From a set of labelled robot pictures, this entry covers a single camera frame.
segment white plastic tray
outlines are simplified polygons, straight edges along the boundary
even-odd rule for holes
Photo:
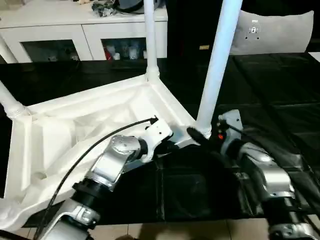
[[[145,75],[27,108],[31,115],[14,118],[12,123],[5,199],[0,202],[0,228],[7,231],[19,229],[44,209],[68,169],[106,134],[156,115],[172,127],[174,141],[183,142],[186,127],[195,122],[159,78],[147,81]],[[148,124],[121,134],[139,136]],[[107,144],[105,140],[83,159],[56,202],[72,195],[72,185],[84,177]]]

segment tiled floor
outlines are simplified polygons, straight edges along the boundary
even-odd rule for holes
[[[311,216],[320,227],[320,221]],[[34,228],[23,228],[16,234],[32,239]],[[146,223],[98,226],[91,231],[95,240],[268,240],[265,219],[221,220],[181,223]]]

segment white support leg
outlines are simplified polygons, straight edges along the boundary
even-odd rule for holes
[[[222,3],[209,68],[195,123],[195,127],[205,136],[211,134],[211,121],[235,35],[242,1],[223,0]]]
[[[2,104],[6,115],[15,118],[20,115],[27,115],[26,107],[18,102],[9,92],[6,86],[0,81],[0,104]]]
[[[147,79],[152,80],[159,77],[159,68],[157,65],[157,50],[156,50],[156,31],[154,0],[143,0],[144,4],[144,21],[146,31],[146,53],[147,53]]]

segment black tablecloth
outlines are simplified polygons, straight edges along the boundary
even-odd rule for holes
[[[208,63],[158,60],[160,78],[185,109],[197,117]],[[87,61],[0,65],[1,80],[24,105],[32,105],[144,74],[145,61]],[[320,170],[320,63],[307,53],[231,56],[228,60],[217,116],[239,109],[245,128],[291,152],[310,151]],[[262,92],[286,127],[302,142],[286,139],[262,106]],[[0,112],[1,181],[3,191],[9,155],[11,121]],[[188,146],[123,175],[106,202],[100,224],[197,221],[255,216],[243,187],[217,156]],[[27,225],[34,226],[41,212]]]

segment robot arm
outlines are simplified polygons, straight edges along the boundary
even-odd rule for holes
[[[97,225],[121,175],[150,162],[155,148],[172,134],[168,124],[159,119],[139,138],[113,136],[84,179],[73,185],[75,193],[63,203],[38,239],[92,239],[88,229]]]
[[[243,129],[239,111],[232,110],[219,116],[217,126],[218,134],[223,136],[218,143],[220,153],[236,160],[236,164],[250,177],[269,224],[269,238],[316,240],[312,227],[296,211],[295,190],[287,172],[266,150],[241,140],[241,134],[235,130]]]

